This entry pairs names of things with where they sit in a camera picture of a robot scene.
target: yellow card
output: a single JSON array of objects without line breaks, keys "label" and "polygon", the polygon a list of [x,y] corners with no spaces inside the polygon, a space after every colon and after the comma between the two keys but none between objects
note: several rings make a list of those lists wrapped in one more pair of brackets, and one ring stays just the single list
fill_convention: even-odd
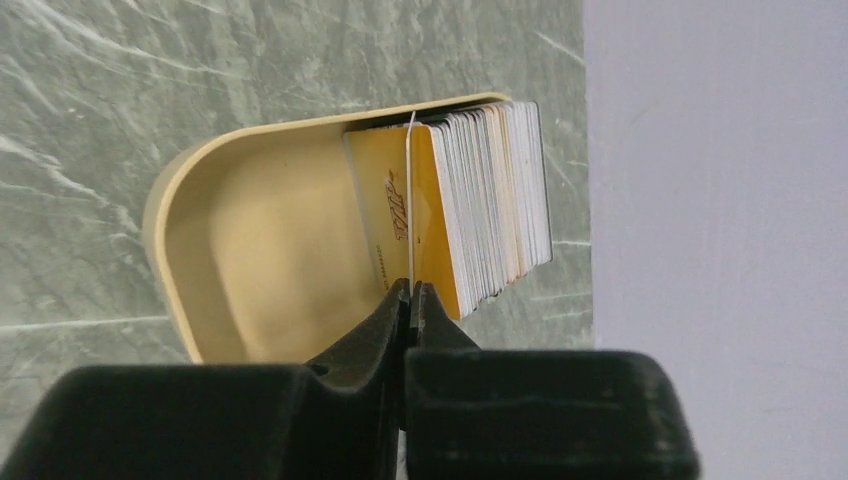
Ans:
[{"label": "yellow card", "polygon": [[408,225],[407,130],[397,126],[345,134],[376,278],[386,290],[396,279],[409,278],[411,231],[414,280],[432,283],[445,311],[459,319],[433,140],[425,125],[413,125],[411,131],[413,228]]}]

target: clamp jaw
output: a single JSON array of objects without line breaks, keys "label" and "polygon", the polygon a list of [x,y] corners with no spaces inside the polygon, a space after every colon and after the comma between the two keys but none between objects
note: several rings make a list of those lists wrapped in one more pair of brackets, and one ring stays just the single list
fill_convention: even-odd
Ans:
[{"label": "clamp jaw", "polygon": [[401,279],[305,365],[72,371],[0,478],[394,479],[399,429],[413,480],[699,475],[652,359],[480,350]]}]

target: stack of cards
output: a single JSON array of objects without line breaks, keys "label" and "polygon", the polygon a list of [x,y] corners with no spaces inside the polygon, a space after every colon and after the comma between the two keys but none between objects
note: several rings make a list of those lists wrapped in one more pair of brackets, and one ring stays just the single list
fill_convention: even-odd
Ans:
[{"label": "stack of cards", "polygon": [[433,283],[459,319],[551,260],[536,104],[485,104],[345,143],[384,288]]}]

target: gray wall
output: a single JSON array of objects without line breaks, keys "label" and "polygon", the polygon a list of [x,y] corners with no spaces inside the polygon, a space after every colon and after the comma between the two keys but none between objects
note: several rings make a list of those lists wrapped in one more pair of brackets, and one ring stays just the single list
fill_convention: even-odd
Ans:
[{"label": "gray wall", "polygon": [[845,478],[848,2],[586,2],[584,33],[596,344],[665,366],[705,478]]}]

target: beige plastic tray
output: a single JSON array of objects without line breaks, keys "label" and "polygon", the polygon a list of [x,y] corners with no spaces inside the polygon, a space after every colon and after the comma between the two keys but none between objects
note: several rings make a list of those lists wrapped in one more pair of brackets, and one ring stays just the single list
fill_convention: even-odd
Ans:
[{"label": "beige plastic tray", "polygon": [[245,128],[180,154],[153,186],[143,230],[192,360],[305,362],[382,299],[345,131],[507,99],[485,93]]}]

